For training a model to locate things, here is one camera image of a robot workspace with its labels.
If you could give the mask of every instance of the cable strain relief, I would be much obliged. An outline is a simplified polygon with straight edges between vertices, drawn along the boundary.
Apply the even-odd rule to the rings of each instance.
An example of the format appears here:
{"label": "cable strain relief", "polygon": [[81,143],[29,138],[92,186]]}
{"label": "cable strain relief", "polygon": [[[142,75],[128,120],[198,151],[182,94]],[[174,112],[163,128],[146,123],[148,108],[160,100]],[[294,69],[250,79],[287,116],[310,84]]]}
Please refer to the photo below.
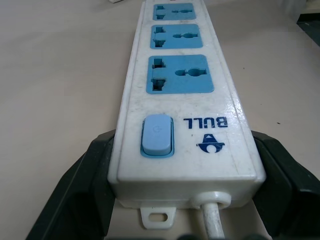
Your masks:
{"label": "cable strain relief", "polygon": [[219,209],[225,209],[231,204],[231,195],[222,191],[207,191],[199,193],[190,200],[195,209],[200,209],[201,205],[217,203]]}

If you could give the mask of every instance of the power switch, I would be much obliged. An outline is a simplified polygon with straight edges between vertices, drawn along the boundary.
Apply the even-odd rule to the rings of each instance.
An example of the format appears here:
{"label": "power switch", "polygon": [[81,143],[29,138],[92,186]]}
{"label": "power switch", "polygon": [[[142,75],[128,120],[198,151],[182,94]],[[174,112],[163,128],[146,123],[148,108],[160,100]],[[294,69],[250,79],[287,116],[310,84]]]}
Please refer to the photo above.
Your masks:
{"label": "power switch", "polygon": [[142,149],[150,156],[165,156],[172,151],[171,117],[165,114],[153,114],[145,118]]}

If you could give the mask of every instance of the white plastic housing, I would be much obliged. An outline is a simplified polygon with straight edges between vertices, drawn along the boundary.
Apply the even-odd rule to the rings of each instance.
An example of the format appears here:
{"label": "white plastic housing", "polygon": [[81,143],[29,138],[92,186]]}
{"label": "white plastic housing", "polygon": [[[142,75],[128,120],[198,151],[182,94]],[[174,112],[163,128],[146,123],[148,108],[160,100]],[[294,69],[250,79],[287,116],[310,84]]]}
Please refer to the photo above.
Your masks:
{"label": "white plastic housing", "polygon": [[[153,20],[154,4],[193,3],[194,20]],[[151,49],[153,25],[197,24],[203,47]],[[151,56],[204,55],[214,85],[210,93],[149,94],[146,92]],[[168,158],[141,155],[143,121],[148,115],[166,114],[173,119],[174,154]],[[216,119],[226,117],[228,127]],[[192,120],[214,118],[215,127],[199,127]],[[222,149],[200,149],[205,134],[212,134]],[[147,0],[142,4],[126,76],[113,144],[108,181],[124,207],[198,208],[200,194],[220,193],[224,207],[246,204],[265,180],[265,172],[246,117],[202,0]]]}

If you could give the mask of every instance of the power strip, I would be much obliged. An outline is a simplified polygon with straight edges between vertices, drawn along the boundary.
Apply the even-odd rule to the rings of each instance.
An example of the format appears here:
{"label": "power strip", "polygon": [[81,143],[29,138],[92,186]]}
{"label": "power strip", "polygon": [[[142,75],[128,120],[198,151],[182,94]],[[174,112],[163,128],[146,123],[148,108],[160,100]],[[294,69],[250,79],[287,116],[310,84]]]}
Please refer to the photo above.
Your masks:
{"label": "power strip", "polygon": [[243,206],[265,177],[203,0],[146,0],[108,173],[117,199],[140,208],[147,229],[166,229],[176,208],[206,220],[215,206]]}

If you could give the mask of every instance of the table surface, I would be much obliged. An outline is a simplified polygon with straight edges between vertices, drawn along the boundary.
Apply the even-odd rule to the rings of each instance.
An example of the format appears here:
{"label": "table surface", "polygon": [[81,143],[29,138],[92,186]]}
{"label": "table surface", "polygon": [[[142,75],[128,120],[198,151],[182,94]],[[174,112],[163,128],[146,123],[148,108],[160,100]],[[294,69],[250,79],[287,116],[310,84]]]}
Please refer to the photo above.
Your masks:
{"label": "table surface", "polygon": [[[24,239],[64,172],[116,127],[141,3],[1,1],[0,239]],[[320,178],[319,47],[274,1],[206,3],[251,129]],[[139,215],[116,203],[108,236],[204,236],[196,210],[166,231]],[[252,202],[221,220],[233,239],[265,234]]]}

